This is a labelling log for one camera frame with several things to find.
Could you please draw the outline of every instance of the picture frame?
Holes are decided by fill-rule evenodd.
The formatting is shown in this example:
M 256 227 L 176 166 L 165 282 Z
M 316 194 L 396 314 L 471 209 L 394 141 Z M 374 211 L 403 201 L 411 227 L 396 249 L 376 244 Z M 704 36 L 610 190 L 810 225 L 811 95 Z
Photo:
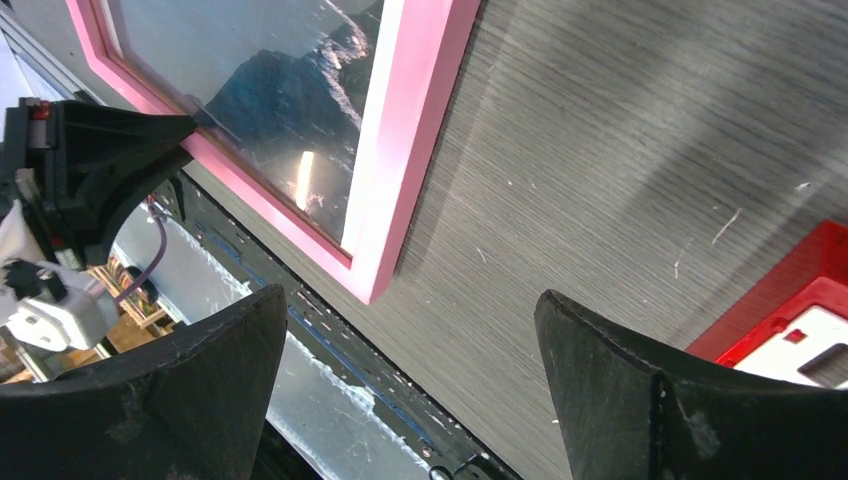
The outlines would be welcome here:
M 143 113 L 194 113 L 119 53 L 121 27 L 111 17 L 111 0 L 66 1 L 95 74 Z M 299 193 L 287 199 L 274 191 L 234 157 L 225 140 L 201 129 L 183 146 L 369 304 L 391 283 L 479 5 L 479 0 L 384 0 L 340 238 L 328 237 L 299 211 Z M 312 165 L 312 154 L 303 152 L 301 174 L 307 154 Z

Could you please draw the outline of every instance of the framed photo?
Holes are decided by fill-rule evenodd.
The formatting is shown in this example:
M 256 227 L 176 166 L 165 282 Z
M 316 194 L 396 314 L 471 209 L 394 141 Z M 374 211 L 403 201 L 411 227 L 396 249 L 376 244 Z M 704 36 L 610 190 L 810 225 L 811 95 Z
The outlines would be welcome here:
M 91 69 L 365 303 L 388 288 L 479 0 L 67 0 Z

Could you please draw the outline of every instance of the scratch on table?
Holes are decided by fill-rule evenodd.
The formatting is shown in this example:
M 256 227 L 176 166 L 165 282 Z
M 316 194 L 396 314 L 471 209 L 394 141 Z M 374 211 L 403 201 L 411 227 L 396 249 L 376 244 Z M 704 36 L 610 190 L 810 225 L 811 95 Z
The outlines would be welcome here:
M 686 242 L 686 245 L 680 249 L 680 254 L 677 255 L 677 260 L 674 262 L 674 279 L 677 280 L 677 277 L 680 275 L 680 260 L 683 259 L 683 254 L 686 253 L 686 249 L 689 248 L 689 245 L 692 244 L 692 240 L 694 237 L 690 237 L 689 241 Z
M 718 241 L 719 237 L 721 237 L 721 236 L 724 234 L 724 232 L 725 232 L 728 228 L 730 228 L 730 226 L 733 224 L 733 222 L 735 222 L 735 221 L 736 221 L 736 219 L 737 219 L 737 218 L 739 218 L 739 214 L 740 214 L 740 213 L 742 213 L 742 209 L 741 209 L 741 208 L 740 208 L 739 210 L 736 210 L 736 213 L 734 213 L 734 214 L 733 214 L 733 216 L 732 216 L 732 217 L 730 217 L 730 220 L 728 220 L 728 221 L 727 221 L 727 223 L 725 223 L 725 224 L 724 224 L 724 226 L 723 226 L 723 227 L 721 227 L 721 230 L 719 230 L 719 231 L 718 231 L 718 233 L 716 233 L 716 236 L 715 236 L 715 237 L 713 237 L 713 241 L 712 241 L 712 243 L 710 243 L 710 246 L 715 245 L 715 242 L 717 242 L 717 241 Z

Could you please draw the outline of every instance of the gray wooden tabletop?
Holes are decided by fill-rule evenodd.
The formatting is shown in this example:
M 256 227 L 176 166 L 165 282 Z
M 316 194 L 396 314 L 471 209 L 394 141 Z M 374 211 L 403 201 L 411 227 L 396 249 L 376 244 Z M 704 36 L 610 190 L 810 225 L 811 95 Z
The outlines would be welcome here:
M 844 220 L 838 3 L 487 2 L 401 265 L 370 307 L 191 171 L 525 478 L 570 478 L 538 295 L 685 347 L 818 222 Z M 13 4 L 122 103 L 87 72 L 62 0 Z

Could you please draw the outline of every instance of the red and white object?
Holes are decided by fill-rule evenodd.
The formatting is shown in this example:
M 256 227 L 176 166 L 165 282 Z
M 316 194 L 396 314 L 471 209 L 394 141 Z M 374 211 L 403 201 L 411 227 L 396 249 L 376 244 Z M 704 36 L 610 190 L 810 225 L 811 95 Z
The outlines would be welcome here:
M 848 228 L 825 221 L 686 351 L 737 370 L 824 386 L 801 370 L 848 345 L 846 319 Z

